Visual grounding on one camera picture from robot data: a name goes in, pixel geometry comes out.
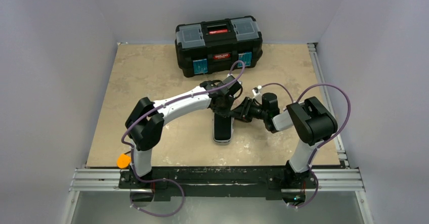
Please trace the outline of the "grey umbrella case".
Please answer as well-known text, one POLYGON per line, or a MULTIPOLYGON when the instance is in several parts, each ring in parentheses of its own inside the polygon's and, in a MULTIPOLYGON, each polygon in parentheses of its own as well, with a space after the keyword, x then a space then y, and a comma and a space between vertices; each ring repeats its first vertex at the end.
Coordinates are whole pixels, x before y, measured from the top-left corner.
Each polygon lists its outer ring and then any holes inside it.
POLYGON ((233 134, 232 117, 222 117, 218 114, 213 116, 212 138, 218 145, 228 145, 233 134))

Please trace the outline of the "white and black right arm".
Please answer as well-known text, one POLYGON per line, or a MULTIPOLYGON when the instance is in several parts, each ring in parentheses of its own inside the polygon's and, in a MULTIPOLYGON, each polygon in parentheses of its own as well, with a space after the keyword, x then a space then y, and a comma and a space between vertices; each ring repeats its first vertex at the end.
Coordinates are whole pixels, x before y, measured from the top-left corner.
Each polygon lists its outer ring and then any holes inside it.
POLYGON ((295 184, 310 176, 310 165, 317 147, 338 130, 336 119, 316 97, 302 103, 291 103, 284 112, 280 112, 277 95, 264 93, 261 103, 246 97, 230 115, 243 122, 251 122, 254 118, 262 120, 271 133, 294 127, 299 141, 293 156, 285 164, 285 184, 295 184))

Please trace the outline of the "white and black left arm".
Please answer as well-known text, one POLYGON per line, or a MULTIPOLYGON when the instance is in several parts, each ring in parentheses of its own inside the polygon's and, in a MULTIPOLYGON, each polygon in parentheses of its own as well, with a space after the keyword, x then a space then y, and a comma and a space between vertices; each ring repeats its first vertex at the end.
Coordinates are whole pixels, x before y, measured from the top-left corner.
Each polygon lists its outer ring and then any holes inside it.
POLYGON ((241 82, 232 75, 224 80, 204 81, 186 93, 152 101, 141 98, 125 121, 131 142, 130 168, 143 182, 152 170, 152 149, 159 143, 164 126, 171 121, 197 110, 211 109, 215 114, 228 117, 235 94, 242 91, 241 82))

